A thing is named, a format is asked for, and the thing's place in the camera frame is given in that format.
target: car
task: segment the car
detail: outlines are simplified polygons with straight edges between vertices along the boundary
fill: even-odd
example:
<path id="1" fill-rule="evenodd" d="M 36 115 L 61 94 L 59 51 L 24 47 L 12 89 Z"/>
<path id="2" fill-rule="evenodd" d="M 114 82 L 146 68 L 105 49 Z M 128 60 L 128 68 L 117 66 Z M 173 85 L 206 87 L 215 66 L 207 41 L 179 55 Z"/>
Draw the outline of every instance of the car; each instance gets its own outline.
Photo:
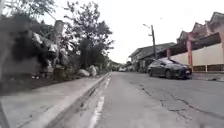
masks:
<path id="1" fill-rule="evenodd" d="M 126 68 L 125 67 L 120 67 L 119 68 L 119 72 L 125 72 L 126 71 Z"/>
<path id="2" fill-rule="evenodd" d="M 190 78 L 191 68 L 171 59 L 159 59 L 153 61 L 147 68 L 149 76 L 163 76 L 167 79 L 172 78 Z"/>

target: concrete curb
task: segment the concrete curb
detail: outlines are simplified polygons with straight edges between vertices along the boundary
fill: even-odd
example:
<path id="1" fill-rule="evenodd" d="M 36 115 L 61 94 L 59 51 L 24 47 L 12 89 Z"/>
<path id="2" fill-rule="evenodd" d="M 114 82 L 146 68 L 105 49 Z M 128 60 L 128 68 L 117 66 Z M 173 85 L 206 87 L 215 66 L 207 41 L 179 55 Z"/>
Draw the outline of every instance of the concrete curb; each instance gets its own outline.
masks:
<path id="1" fill-rule="evenodd" d="M 215 82 L 224 82 L 223 78 L 192 78 L 193 80 L 204 80 L 204 81 L 215 81 Z"/>
<path id="2" fill-rule="evenodd" d="M 83 105 L 83 102 L 85 102 L 92 92 L 109 76 L 110 73 L 107 73 L 91 85 L 80 89 L 75 94 L 67 96 L 64 100 L 22 128 L 61 128 L 60 126 L 63 122 L 71 117 Z"/>

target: wall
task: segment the wall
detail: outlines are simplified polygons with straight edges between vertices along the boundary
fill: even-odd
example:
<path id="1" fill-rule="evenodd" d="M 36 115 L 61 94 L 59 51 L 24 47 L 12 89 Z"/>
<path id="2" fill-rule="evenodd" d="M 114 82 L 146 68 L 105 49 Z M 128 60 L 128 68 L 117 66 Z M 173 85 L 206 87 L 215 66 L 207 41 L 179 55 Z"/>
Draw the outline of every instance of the wall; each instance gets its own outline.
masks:
<path id="1" fill-rule="evenodd" d="M 193 66 L 224 64 L 222 44 L 192 51 Z"/>
<path id="2" fill-rule="evenodd" d="M 188 64 L 187 53 L 171 56 L 171 59 Z M 193 66 L 224 64 L 222 44 L 215 44 L 192 51 Z"/>
<path id="3" fill-rule="evenodd" d="M 188 65 L 188 54 L 187 53 L 182 53 L 178 55 L 171 56 L 172 60 L 175 60 L 177 62 L 180 62 L 182 64 L 187 64 Z"/>

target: sky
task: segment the sky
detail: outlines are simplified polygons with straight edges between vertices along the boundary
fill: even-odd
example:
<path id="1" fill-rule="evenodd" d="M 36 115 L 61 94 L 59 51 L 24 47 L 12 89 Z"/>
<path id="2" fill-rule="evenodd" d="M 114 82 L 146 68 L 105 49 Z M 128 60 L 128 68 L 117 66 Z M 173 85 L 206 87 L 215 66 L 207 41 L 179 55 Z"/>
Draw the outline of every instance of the sky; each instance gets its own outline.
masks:
<path id="1" fill-rule="evenodd" d="M 76 0 L 82 3 L 94 1 L 99 4 L 101 20 L 105 20 L 113 31 L 114 49 L 109 57 L 119 63 L 126 63 L 128 56 L 139 47 L 152 45 L 148 36 L 153 25 L 156 44 L 176 42 L 182 30 L 190 32 L 195 22 L 204 24 L 213 12 L 224 13 L 223 0 Z M 53 16 L 63 20 L 66 1 L 55 0 Z M 48 24 L 54 19 L 45 16 Z"/>

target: parked car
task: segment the parked car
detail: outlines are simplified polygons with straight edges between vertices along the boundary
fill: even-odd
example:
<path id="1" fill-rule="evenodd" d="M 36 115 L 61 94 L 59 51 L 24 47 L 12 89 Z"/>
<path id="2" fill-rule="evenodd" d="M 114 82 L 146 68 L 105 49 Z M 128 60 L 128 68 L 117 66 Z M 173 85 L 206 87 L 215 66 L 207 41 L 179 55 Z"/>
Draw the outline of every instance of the parked car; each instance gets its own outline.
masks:
<path id="1" fill-rule="evenodd" d="M 125 72 L 126 71 L 126 68 L 125 67 L 120 67 L 119 68 L 119 72 Z"/>
<path id="2" fill-rule="evenodd" d="M 171 59 L 155 60 L 148 66 L 150 76 L 163 76 L 167 79 L 171 78 L 190 78 L 192 70 L 184 64 Z"/>

